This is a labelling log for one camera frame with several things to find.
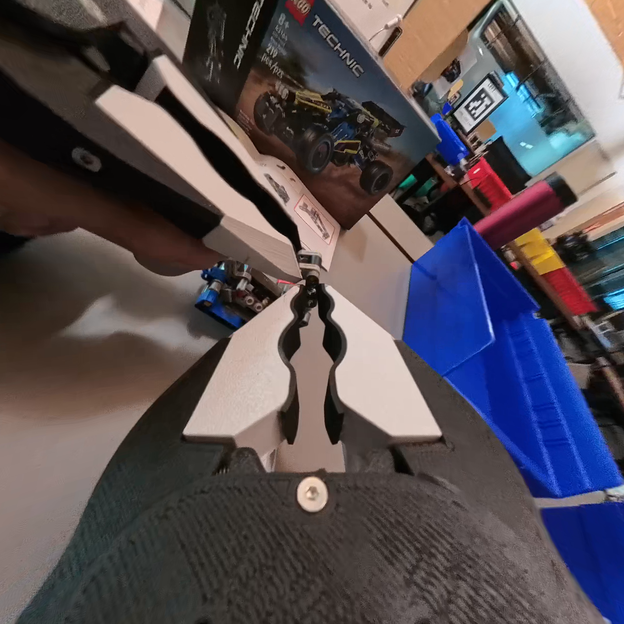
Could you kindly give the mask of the blue toy brick model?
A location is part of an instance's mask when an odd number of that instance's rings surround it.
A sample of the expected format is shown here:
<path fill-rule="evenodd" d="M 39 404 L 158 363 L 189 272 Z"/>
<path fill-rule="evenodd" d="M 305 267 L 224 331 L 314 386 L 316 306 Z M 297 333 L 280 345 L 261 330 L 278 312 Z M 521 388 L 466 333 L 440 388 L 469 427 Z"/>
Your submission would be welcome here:
<path fill-rule="evenodd" d="M 195 308 L 237 330 L 283 296 L 293 284 L 269 277 L 245 263 L 225 260 L 201 273 L 205 285 Z"/>

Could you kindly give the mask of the maroon cylindrical bottle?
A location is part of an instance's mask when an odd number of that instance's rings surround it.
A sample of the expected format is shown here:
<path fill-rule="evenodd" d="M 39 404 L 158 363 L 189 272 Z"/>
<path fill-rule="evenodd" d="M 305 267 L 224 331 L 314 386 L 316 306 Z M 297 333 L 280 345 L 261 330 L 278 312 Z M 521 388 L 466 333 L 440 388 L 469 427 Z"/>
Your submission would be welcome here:
<path fill-rule="evenodd" d="M 541 226 L 578 200 L 566 180 L 550 174 L 510 199 L 474 225 L 474 230 L 498 250 Z"/>

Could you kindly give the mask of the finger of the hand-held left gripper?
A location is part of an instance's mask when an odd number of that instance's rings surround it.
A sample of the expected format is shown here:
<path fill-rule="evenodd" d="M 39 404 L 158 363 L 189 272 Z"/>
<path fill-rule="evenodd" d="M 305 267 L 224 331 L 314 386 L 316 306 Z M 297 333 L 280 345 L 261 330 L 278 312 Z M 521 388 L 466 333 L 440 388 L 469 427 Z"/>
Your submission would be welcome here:
<path fill-rule="evenodd" d="M 173 112 L 117 86 L 96 99 L 127 139 L 121 158 L 190 199 L 190 223 L 180 228 L 220 257 L 299 281 L 297 226 L 245 147 L 206 102 L 197 119 L 169 89 L 160 97 Z"/>
<path fill-rule="evenodd" d="M 197 90 L 168 56 L 152 58 L 136 90 L 168 113 L 210 162 L 261 161 L 241 127 Z"/>

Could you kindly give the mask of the cardboard box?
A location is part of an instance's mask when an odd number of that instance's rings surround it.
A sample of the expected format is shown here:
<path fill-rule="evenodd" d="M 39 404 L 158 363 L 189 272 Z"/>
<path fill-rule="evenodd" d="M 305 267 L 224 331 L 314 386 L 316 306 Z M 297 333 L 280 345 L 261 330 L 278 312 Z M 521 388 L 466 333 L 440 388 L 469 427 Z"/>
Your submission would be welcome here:
<path fill-rule="evenodd" d="M 399 88 L 430 83 L 465 50 L 469 29 L 492 1 L 416 1 L 402 20 L 402 33 L 383 57 Z"/>

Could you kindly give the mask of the toy brick set box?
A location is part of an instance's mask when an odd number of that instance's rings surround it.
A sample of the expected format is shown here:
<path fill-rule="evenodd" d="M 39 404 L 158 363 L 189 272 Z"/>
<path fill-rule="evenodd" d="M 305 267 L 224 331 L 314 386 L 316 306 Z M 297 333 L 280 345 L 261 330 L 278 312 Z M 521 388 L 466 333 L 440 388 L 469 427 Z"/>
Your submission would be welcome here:
<path fill-rule="evenodd" d="M 194 1 L 183 64 L 345 230 L 441 141 L 332 1 Z"/>

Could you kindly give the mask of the large blue plastic bin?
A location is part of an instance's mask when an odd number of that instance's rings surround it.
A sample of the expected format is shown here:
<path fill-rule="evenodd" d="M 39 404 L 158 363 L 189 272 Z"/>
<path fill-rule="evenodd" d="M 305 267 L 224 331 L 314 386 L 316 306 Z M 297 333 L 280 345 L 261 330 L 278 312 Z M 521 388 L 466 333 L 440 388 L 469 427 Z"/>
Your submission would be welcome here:
<path fill-rule="evenodd" d="M 413 265 L 402 340 L 481 414 L 535 497 L 623 478 L 539 306 L 463 219 Z"/>
<path fill-rule="evenodd" d="M 581 589 L 610 623 L 623 623 L 623 486 L 569 497 L 537 490 L 550 538 Z"/>

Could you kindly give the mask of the instruction sheet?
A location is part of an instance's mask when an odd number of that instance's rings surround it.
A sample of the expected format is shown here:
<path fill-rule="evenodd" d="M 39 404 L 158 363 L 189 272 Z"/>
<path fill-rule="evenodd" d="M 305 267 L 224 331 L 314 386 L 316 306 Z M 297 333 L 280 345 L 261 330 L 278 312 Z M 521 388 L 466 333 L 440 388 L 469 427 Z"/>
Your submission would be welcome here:
<path fill-rule="evenodd" d="M 260 153 L 234 120 L 218 109 L 219 115 L 254 160 L 265 181 L 275 191 L 299 231 L 302 247 L 321 255 L 321 266 L 329 271 L 341 228 L 314 198 L 295 172 L 281 160 Z"/>

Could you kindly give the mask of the person's left hand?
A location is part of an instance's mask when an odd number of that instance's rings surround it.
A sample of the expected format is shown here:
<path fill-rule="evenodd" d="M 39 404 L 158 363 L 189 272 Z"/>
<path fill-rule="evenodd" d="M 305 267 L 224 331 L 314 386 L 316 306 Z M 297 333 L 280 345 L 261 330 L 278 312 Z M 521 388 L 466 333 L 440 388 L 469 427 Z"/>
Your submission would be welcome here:
<path fill-rule="evenodd" d="M 222 259 L 152 210 L 112 199 L 1 141 L 1 231 L 37 238 L 79 228 L 166 277 L 207 269 Z"/>

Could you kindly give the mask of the small yellow storage bin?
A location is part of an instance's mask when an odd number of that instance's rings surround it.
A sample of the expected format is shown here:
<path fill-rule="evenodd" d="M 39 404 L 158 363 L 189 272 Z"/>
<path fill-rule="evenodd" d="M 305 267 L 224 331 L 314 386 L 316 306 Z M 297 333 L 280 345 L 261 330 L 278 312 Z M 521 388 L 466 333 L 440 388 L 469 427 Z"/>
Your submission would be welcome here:
<path fill-rule="evenodd" d="M 566 264 L 538 228 L 524 233 L 514 243 L 540 276 L 566 268 Z"/>

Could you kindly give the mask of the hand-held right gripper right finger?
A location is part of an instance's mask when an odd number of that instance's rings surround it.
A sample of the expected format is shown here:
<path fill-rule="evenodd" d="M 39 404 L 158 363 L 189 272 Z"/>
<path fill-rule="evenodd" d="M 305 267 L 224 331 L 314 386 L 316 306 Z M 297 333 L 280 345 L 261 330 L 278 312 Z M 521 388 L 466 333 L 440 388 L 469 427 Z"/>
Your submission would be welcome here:
<path fill-rule="evenodd" d="M 442 439 L 397 342 L 380 325 L 323 285 L 318 313 L 332 360 L 324 424 L 332 444 L 392 447 Z"/>

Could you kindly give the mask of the monitor with printed tag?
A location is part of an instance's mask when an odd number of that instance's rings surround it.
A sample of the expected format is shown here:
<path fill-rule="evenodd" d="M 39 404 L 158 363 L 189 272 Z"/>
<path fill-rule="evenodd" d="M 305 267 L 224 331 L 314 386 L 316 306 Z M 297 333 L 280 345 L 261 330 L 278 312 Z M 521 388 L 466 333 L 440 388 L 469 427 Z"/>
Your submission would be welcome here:
<path fill-rule="evenodd" d="M 468 136 L 507 98 L 503 81 L 498 74 L 490 72 L 454 107 L 451 116 L 461 132 Z"/>

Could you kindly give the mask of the small blue storage bin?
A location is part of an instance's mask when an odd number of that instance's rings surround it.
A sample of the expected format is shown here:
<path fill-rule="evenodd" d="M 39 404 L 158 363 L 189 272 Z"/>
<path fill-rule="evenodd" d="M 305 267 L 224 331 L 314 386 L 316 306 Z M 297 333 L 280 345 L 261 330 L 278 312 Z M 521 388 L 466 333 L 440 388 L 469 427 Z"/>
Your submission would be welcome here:
<path fill-rule="evenodd" d="M 441 114 L 433 114 L 431 121 L 441 139 L 436 150 L 447 165 L 457 166 L 463 160 L 468 160 L 471 152 Z"/>

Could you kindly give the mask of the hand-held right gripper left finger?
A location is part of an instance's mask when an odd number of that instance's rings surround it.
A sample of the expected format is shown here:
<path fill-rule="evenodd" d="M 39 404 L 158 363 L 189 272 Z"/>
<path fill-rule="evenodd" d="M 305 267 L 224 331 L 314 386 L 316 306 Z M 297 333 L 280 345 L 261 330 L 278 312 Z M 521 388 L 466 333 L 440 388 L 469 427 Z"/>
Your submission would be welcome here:
<path fill-rule="evenodd" d="M 187 442 L 253 449 L 273 471 L 277 448 L 299 422 L 296 373 L 302 286 L 290 288 L 234 332 L 183 430 Z"/>

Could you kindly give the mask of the small red storage bin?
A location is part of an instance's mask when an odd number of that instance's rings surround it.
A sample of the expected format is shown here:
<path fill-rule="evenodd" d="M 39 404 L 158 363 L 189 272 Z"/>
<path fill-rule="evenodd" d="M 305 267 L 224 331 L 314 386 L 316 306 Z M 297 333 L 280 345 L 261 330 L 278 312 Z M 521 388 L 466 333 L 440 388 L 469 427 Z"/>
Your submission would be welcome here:
<path fill-rule="evenodd" d="M 512 192 L 488 164 L 485 157 L 479 158 L 467 171 L 472 189 L 483 196 L 490 211 L 495 211 L 513 198 Z"/>
<path fill-rule="evenodd" d="M 571 315 L 584 316 L 598 312 L 597 305 L 567 266 L 544 273 L 542 278 L 557 293 Z"/>

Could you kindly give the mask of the black toy brick pin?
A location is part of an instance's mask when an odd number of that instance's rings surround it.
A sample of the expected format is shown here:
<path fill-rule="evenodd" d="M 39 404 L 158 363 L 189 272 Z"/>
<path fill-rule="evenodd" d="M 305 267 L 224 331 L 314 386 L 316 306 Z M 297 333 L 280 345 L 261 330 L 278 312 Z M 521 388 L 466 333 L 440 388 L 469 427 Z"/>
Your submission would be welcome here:
<path fill-rule="evenodd" d="M 300 319 L 300 327 L 307 327 L 311 319 L 311 312 L 318 304 L 318 287 L 320 272 L 310 269 L 305 277 L 305 304 Z"/>

